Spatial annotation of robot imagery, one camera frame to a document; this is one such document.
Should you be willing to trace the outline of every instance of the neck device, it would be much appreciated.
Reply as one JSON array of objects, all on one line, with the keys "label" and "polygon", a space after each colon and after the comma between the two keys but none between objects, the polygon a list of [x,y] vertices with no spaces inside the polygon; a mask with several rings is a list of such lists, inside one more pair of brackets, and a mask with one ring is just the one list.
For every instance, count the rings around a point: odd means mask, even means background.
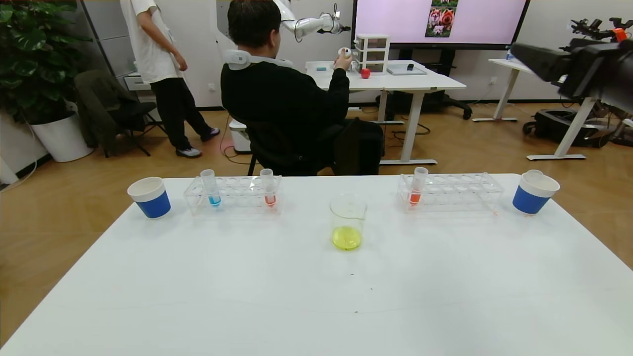
[{"label": "neck device", "polygon": [[268,62],[280,67],[292,68],[291,61],[276,60],[268,57],[251,56],[246,51],[239,49],[228,49],[222,53],[222,60],[229,65],[231,70],[242,70],[251,66],[252,63]]}]

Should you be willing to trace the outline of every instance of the blue liquid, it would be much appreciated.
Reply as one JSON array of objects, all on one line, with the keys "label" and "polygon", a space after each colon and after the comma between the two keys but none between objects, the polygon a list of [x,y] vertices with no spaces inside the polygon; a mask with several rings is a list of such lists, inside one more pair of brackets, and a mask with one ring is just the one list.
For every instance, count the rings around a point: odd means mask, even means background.
[{"label": "blue liquid", "polygon": [[213,205],[214,207],[217,207],[218,205],[220,205],[220,203],[222,202],[222,198],[219,196],[213,197],[210,196],[209,197],[209,202],[211,203],[211,205]]}]

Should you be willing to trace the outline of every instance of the monitor screen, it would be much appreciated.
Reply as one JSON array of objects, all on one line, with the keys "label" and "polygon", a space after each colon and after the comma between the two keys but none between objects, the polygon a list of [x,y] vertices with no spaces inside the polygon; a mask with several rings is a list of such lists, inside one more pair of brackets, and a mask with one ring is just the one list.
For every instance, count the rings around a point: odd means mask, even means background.
[{"label": "monitor screen", "polygon": [[516,40],[528,0],[356,0],[355,34],[393,44],[502,48]]}]

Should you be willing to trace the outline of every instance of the paper cup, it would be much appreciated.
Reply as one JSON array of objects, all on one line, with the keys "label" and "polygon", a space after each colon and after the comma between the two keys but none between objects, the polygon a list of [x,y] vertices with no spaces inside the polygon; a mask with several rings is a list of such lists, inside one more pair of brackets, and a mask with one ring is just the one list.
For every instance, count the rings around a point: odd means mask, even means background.
[{"label": "paper cup", "polygon": [[150,219],[158,219],[172,209],[163,179],[159,177],[141,179],[127,189],[127,194]]},{"label": "paper cup", "polygon": [[554,179],[531,170],[521,175],[512,205],[526,214],[537,214],[559,190],[560,184]]}]

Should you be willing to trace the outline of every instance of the black sweater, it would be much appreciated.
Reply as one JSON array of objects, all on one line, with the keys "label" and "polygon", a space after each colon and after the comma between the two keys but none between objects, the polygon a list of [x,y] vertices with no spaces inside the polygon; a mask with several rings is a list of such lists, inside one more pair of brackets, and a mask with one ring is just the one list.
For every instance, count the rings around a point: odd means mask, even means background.
[{"label": "black sweater", "polygon": [[235,117],[278,123],[297,149],[313,146],[324,128],[348,113],[349,79],[334,70],[324,91],[309,75],[261,62],[243,70],[222,69],[222,105]]}]

